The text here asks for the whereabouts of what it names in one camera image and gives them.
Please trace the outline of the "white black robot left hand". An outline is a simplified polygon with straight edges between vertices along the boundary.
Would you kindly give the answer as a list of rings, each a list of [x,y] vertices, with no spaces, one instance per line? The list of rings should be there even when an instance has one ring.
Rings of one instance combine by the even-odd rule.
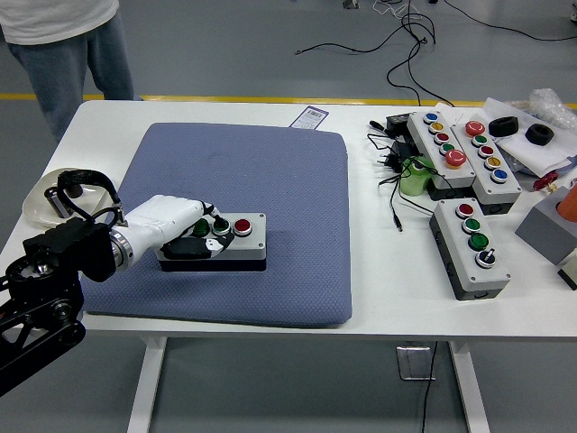
[[[156,195],[125,216],[126,226],[116,226],[115,238],[126,242],[125,258],[138,262],[148,250],[158,250],[169,260],[204,260],[217,256],[234,240],[227,232],[214,238],[186,236],[202,217],[223,223],[212,204],[189,198]]]

